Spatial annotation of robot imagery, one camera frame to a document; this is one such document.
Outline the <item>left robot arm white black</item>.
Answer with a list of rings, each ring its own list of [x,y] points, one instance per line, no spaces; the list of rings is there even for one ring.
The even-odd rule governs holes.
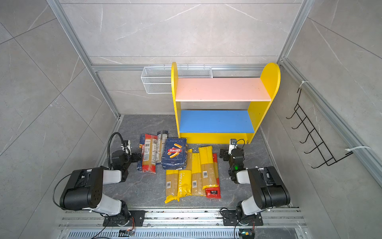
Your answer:
[[[126,202],[105,195],[103,187],[125,182],[130,165],[140,159],[140,153],[131,153],[128,149],[117,150],[108,155],[107,167],[74,170],[68,175],[58,206],[68,211],[98,213],[105,218],[105,227],[132,224],[133,216]]]

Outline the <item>yellow spaghetti pack top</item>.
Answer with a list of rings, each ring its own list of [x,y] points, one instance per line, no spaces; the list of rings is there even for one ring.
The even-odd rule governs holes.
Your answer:
[[[216,188],[217,178],[215,175],[215,165],[213,160],[212,146],[199,147],[199,154],[202,169],[202,189]]]

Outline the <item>yellow spaghetti pack white lettering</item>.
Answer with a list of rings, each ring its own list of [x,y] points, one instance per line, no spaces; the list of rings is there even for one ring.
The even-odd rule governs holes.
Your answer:
[[[178,177],[178,200],[191,196],[192,190],[192,149],[187,150],[186,168],[179,171]]]

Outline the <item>yellow spaghetti pack barcode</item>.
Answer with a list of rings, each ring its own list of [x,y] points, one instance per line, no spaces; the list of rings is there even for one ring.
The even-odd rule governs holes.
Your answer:
[[[192,190],[193,196],[206,196],[202,184],[202,166],[199,153],[192,153]]]

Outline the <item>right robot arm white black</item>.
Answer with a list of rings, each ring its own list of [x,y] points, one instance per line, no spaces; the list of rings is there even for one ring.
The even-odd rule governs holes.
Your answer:
[[[241,148],[221,149],[219,157],[229,163],[228,174],[231,181],[236,184],[248,184],[252,190],[252,196],[240,201],[235,212],[224,218],[231,222],[236,220],[238,224],[246,224],[263,211],[290,203],[290,194],[275,167],[245,168],[244,150]]]

